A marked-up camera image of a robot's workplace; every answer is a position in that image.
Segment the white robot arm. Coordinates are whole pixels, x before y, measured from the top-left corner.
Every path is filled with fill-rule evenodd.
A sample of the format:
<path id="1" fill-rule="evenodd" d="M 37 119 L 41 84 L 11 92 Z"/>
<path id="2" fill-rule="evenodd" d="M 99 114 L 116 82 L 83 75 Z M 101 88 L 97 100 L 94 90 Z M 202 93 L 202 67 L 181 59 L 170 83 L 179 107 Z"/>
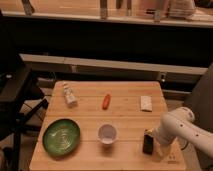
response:
<path id="1" fill-rule="evenodd" d="M 142 152 L 151 155 L 154 142 L 165 152 L 177 137 L 185 139 L 213 158 L 213 133 L 194 125 L 195 115 L 188 107 L 179 107 L 162 115 L 159 125 L 144 131 Z"/>

